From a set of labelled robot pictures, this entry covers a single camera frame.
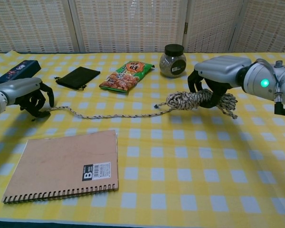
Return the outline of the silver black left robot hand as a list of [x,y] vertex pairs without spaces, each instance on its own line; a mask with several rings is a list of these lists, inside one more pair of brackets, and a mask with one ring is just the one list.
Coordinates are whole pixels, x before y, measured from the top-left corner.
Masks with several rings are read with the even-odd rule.
[[22,78],[0,84],[2,92],[8,101],[8,105],[19,105],[21,110],[26,110],[33,117],[45,118],[50,116],[49,111],[41,111],[46,99],[43,92],[49,97],[50,107],[54,106],[54,93],[38,77]]

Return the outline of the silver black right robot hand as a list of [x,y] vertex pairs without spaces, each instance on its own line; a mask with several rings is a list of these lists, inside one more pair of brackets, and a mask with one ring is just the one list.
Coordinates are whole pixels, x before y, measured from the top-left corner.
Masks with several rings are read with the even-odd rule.
[[237,75],[243,75],[250,68],[252,61],[246,57],[219,56],[194,66],[188,76],[189,90],[193,93],[203,90],[202,80],[211,89],[211,96],[200,103],[203,108],[215,107],[229,89],[240,87]]

